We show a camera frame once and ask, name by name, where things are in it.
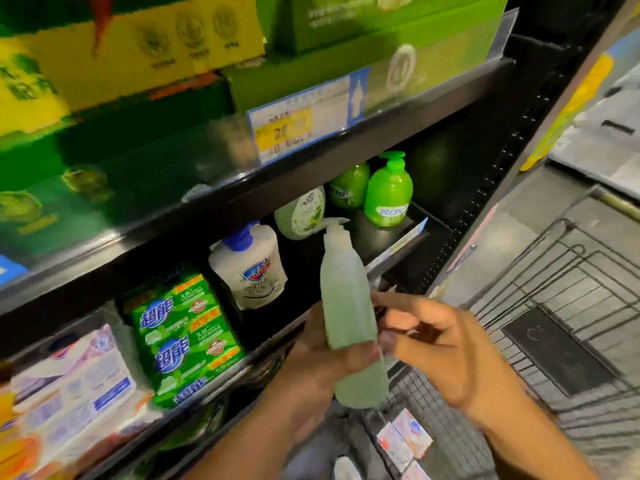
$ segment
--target light green liquid soap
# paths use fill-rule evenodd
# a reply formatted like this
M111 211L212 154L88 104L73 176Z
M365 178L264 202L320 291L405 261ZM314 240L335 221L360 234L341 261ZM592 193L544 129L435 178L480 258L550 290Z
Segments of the light green liquid soap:
M324 328L331 349L376 341L378 327L369 281L351 236L340 225L347 219L325 219L324 258L320 266L320 291ZM356 409L379 406L387 397L389 379L384 359L334 384L341 404Z

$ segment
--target blue cap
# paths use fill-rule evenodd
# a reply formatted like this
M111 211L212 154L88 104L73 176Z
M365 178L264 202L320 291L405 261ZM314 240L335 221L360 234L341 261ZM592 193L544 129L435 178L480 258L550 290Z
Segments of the blue cap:
M250 229L256 224L258 224L258 221L249 222L246 226L240 227L235 233L225 237L222 242L236 253L246 251L253 243L253 236L251 235Z

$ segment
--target yellow price label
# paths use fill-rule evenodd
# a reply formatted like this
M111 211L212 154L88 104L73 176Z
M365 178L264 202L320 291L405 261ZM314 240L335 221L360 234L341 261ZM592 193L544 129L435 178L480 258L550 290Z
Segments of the yellow price label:
M314 127L313 110L301 109L292 114L286 114L267 123L255 131L255 142L260 153L273 150L275 153L283 151L300 137L308 135Z

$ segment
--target metal shelf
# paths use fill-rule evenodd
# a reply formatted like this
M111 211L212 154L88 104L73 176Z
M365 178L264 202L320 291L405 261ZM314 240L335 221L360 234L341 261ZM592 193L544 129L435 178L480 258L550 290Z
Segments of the metal shelf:
M132 288L186 250L208 246L300 194L398 144L502 87L513 68L498 59L183 205L156 212L125 233L110 232L31 267L0 288L7 358ZM30 317L30 326L21 322Z

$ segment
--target hand soap bottle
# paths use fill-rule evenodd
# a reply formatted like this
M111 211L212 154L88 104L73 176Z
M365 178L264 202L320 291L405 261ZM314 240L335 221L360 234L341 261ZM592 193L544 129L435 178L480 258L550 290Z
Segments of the hand soap bottle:
M241 310L272 302L287 282L275 231L255 222L218 243L209 265L228 284Z
M362 260L351 245L349 231L341 217L323 221L324 258L320 266L320 291L324 328L332 349L375 341L378 336L369 281ZM335 396L350 408L372 408L381 404L389 391L384 359L364 371L334 384Z
M387 158L388 162L369 181L364 215L376 226L397 226L409 208L413 182L404 170L404 152L384 152L380 158Z
M324 217L324 187L313 189L277 209L273 217L282 235L293 241L316 233Z
M355 210L362 207L371 170L367 162L341 173L329 182L329 200L339 209Z

